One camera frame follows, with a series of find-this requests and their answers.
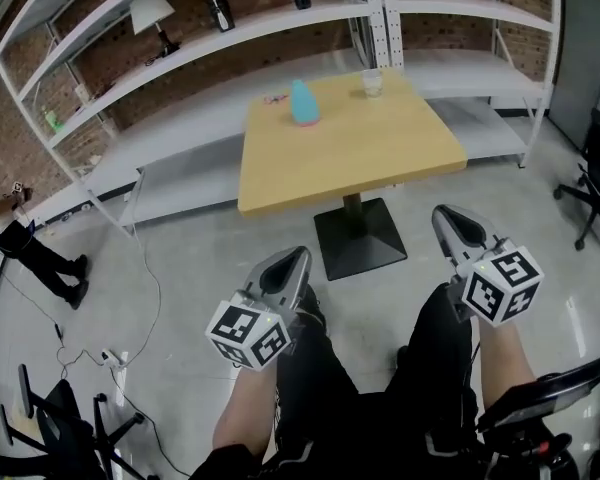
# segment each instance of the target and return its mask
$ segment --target lampshade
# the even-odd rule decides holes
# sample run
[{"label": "lampshade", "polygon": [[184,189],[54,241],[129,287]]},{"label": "lampshade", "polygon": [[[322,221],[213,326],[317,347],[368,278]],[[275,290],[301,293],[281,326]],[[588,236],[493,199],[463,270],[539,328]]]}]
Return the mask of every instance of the lampshade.
[{"label": "lampshade", "polygon": [[130,7],[134,34],[139,34],[175,12],[166,0],[132,0]]}]

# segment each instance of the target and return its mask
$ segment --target black table base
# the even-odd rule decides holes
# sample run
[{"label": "black table base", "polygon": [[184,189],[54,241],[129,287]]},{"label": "black table base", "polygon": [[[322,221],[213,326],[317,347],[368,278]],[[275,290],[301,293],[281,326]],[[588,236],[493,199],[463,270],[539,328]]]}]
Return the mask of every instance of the black table base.
[{"label": "black table base", "polygon": [[361,274],[407,259],[402,239],[385,202],[346,196],[344,207],[314,217],[329,281]]}]

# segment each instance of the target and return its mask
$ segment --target tiled floor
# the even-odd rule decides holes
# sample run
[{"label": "tiled floor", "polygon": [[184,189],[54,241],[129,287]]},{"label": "tiled floor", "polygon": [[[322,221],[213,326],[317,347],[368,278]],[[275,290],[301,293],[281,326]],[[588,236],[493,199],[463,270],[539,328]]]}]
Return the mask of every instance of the tiled floor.
[{"label": "tiled floor", "polygon": [[[513,121],[524,128],[523,121]],[[546,273],[534,311],[519,320],[530,362],[541,375],[562,371],[600,356],[600,243],[573,247],[584,222],[581,207],[552,190],[571,182],[576,156],[558,132],[545,123],[527,169],[511,161],[473,163],[463,172],[366,194],[382,195],[409,252],[409,259],[356,277],[327,282],[312,216],[337,201],[245,219],[234,205],[155,221],[138,229],[149,266],[160,280],[162,312],[153,335],[126,372],[126,392],[157,422],[167,453],[181,469],[193,471],[210,450],[215,422],[231,392],[236,370],[223,361],[204,337],[218,302],[230,297],[251,266],[269,254],[306,245],[314,254],[311,282],[322,299],[336,352],[362,391],[384,389],[392,355],[408,341],[418,310],[430,292],[452,273],[440,253],[430,224],[431,210],[453,203],[484,215],[517,244],[526,245]],[[133,240],[102,225],[69,222],[52,237],[67,257],[86,252],[94,261],[91,290],[79,311],[56,300],[16,262],[7,275],[65,329],[68,361],[82,348],[96,355],[104,348],[135,354],[151,327],[157,291]],[[14,412],[17,366],[26,363],[32,387],[46,394],[60,376],[58,340],[49,320],[8,284],[0,290],[0,402]],[[109,371],[83,357],[70,368],[69,380],[84,417],[91,398],[111,396],[107,424],[113,427],[132,411],[118,407]],[[479,382],[479,368],[473,385]],[[600,387],[589,398],[553,416],[555,432],[570,432],[578,462],[595,449],[600,425]],[[134,429],[122,443],[142,472],[163,479],[181,478],[158,453],[148,425]],[[0,452],[10,449],[0,432]]]}]

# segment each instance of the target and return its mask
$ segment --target white cube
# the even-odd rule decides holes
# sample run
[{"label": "white cube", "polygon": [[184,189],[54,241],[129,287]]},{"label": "white cube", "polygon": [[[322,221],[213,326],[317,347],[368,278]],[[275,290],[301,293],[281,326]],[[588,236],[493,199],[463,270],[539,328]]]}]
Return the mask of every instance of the white cube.
[{"label": "white cube", "polygon": [[227,301],[218,306],[205,335],[222,357],[256,371],[291,343],[280,315]]},{"label": "white cube", "polygon": [[526,247],[472,265],[462,302],[498,326],[531,308],[544,273]]}]

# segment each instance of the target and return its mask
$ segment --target wall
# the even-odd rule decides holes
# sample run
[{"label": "wall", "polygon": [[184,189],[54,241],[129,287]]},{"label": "wall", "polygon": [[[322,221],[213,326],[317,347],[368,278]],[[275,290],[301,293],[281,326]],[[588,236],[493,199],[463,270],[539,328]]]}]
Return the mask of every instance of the wall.
[{"label": "wall", "polygon": [[[26,0],[16,0],[0,26],[0,37]],[[77,0],[56,22],[61,35],[68,33],[105,0]],[[172,40],[187,40],[211,28],[204,0],[169,0],[176,13],[163,25]],[[229,0],[237,17],[282,5],[289,0]],[[550,0],[505,0],[541,16],[548,17]],[[402,19],[405,48],[471,48],[490,50],[491,21],[447,15],[412,15]],[[534,80],[544,72],[548,39],[546,34],[517,25],[503,24],[503,35],[510,46],[516,66]],[[21,87],[49,48],[50,38],[44,28],[31,31],[16,41],[5,59],[14,83]],[[305,27],[289,33],[273,34],[184,66],[142,90],[128,95],[112,108],[121,127],[127,127],[171,101],[210,85],[258,69],[267,63],[281,62],[309,53],[343,48],[350,44],[344,23]],[[79,71],[93,91],[102,90],[128,69],[141,64],[159,49],[152,30],[134,36],[129,19],[114,27],[93,44],[77,62]],[[40,85],[36,99],[36,117],[51,135],[41,106],[47,105],[61,121],[79,105],[73,94],[75,86],[68,70],[58,68]],[[33,105],[33,94],[26,101]],[[60,146],[71,165],[88,162],[102,154],[109,143],[96,120],[79,130]],[[0,193],[10,189],[15,177],[35,186],[36,200],[66,186],[68,180],[37,143],[0,80]]]}]

